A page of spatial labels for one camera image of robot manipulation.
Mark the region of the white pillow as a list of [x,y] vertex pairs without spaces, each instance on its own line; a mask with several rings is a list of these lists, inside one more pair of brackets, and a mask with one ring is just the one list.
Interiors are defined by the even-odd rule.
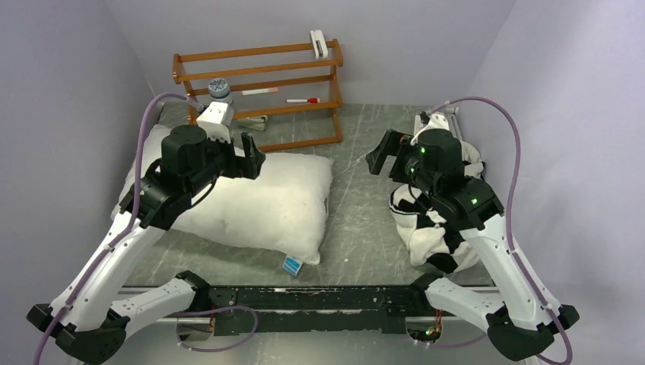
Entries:
[[227,246],[270,249],[310,265],[320,262],[332,161],[271,153],[256,179],[221,177],[172,228]]

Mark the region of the black white checkered pillowcase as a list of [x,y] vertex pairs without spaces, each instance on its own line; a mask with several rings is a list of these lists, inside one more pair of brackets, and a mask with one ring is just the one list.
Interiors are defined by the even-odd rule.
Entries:
[[480,261],[474,249],[433,207],[431,197],[404,184],[389,197],[396,230],[415,267],[431,265],[445,274],[471,268]]

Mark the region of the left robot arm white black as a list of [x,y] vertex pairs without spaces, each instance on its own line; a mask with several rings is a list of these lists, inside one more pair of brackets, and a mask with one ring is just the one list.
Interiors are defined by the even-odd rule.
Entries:
[[205,316],[215,311],[211,286],[191,271],[137,296],[116,295],[141,256],[220,178],[255,179],[265,155],[250,133],[233,142],[197,125],[172,129],[149,168],[136,160],[135,180],[103,242],[76,279],[52,302],[37,304],[27,320],[67,355],[86,364],[109,360],[126,339],[167,316]]

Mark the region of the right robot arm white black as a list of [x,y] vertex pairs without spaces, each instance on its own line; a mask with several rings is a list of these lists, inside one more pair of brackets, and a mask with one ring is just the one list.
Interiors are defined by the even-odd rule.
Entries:
[[421,315],[447,311],[480,328],[500,354],[509,360],[530,357],[547,362],[542,352],[560,335],[573,360],[566,331],[580,315],[560,303],[541,283],[515,243],[508,219],[510,210],[483,180],[465,174],[462,145],[445,129],[428,129],[412,136],[389,129],[367,154],[369,171],[377,175],[388,156],[395,162],[389,178],[419,189],[430,206],[459,231],[474,249],[500,294],[484,295],[438,278],[414,290],[412,309]]

